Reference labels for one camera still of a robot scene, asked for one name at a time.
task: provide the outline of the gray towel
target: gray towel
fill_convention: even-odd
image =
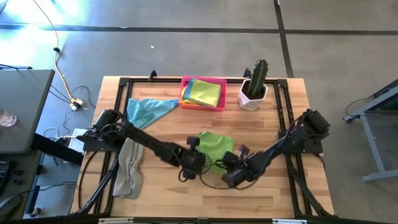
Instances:
[[[113,189],[113,196],[138,198],[142,188],[142,176],[138,173],[144,146],[127,138],[119,154],[118,175]]]

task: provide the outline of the white planter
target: white planter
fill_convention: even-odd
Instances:
[[[264,97],[262,97],[261,99],[258,100],[250,100],[243,92],[242,92],[242,88],[243,85],[250,81],[250,79],[247,79],[245,81],[243,81],[242,86],[241,86],[241,90],[239,91],[239,104],[241,105],[241,107],[245,110],[249,110],[249,111],[253,111],[255,110],[258,106],[260,106],[260,104],[266,99],[266,95],[268,92],[268,87],[266,86],[266,84],[263,85],[264,89],[266,90],[266,93],[264,94]]]

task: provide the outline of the concrete floor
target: concrete floor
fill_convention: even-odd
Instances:
[[[0,23],[47,24],[27,1],[9,0]],[[196,27],[277,29],[272,0],[39,0],[58,25],[113,27]],[[280,0],[286,29],[397,30],[395,0]],[[61,31],[59,66],[71,88],[86,85],[96,102],[104,75],[202,75],[240,77],[264,57],[269,77],[287,77],[279,34]],[[0,30],[0,62],[53,68],[55,36],[34,27]],[[396,223],[398,179],[364,184],[377,171],[361,123],[345,124],[346,106],[398,78],[396,35],[287,35],[294,77],[304,78],[311,107],[331,124],[323,141],[326,175],[337,215]],[[53,85],[63,91],[55,77]],[[86,99],[85,90],[76,95]],[[37,132],[56,126],[61,133],[68,105],[49,95]],[[67,127],[84,128],[81,113]]]

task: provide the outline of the pink tray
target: pink tray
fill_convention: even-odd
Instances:
[[[198,80],[202,80],[208,83],[214,83],[214,84],[219,84],[221,85],[221,95],[220,99],[218,100],[217,107],[211,107],[211,106],[202,106],[202,105],[186,105],[180,103],[181,99],[181,92],[186,87],[189,83],[189,80],[191,78],[196,78]],[[226,101],[226,80],[222,78],[210,78],[210,77],[192,77],[192,76],[184,76],[181,78],[181,87],[180,87],[180,95],[178,97],[178,104],[184,108],[184,109],[190,109],[190,110],[206,110],[206,111],[223,111],[225,110],[225,101]]]

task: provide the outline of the folded yellow cloth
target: folded yellow cloth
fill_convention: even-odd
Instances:
[[[194,80],[190,93],[190,101],[200,105],[217,107],[220,92],[221,85],[219,84]]]
[[[182,89],[182,91],[181,91],[180,103],[186,104],[186,105],[194,105],[194,104],[196,104],[196,103],[193,103],[193,102],[191,102],[189,100],[183,100],[185,90],[187,90],[187,86],[184,87],[184,89]]]

